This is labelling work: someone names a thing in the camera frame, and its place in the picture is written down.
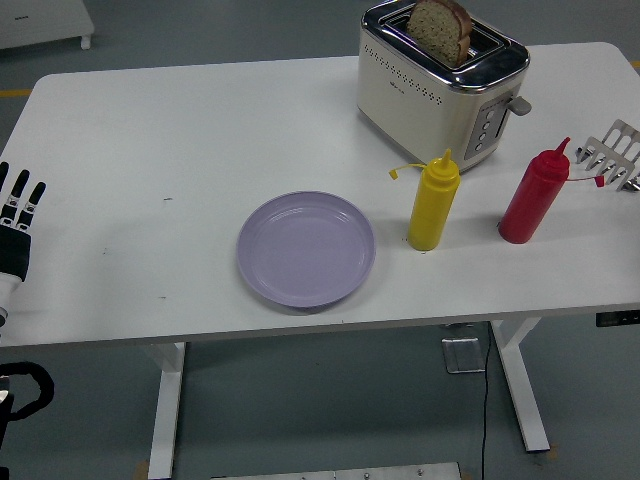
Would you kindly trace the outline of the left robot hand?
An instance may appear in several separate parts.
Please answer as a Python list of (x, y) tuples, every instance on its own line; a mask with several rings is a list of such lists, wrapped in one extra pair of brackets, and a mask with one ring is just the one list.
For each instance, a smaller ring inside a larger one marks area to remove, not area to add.
[(18, 175), (5, 202), (1, 206), (1, 324), (8, 318), (13, 292), (27, 277), (31, 251), (31, 227), (35, 210), (46, 190), (38, 182), (23, 205), (20, 201), (30, 177), (23, 169)]

